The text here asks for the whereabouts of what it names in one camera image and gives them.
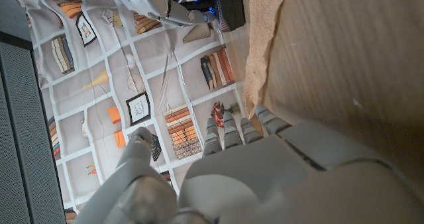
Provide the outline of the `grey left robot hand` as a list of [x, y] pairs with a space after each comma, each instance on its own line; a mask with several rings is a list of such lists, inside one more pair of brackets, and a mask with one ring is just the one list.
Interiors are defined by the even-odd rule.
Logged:
[[77, 223], [422, 223], [423, 200], [367, 146], [318, 123], [291, 125], [255, 109], [206, 124], [203, 156], [176, 192], [150, 166], [153, 138], [138, 128], [116, 170]]

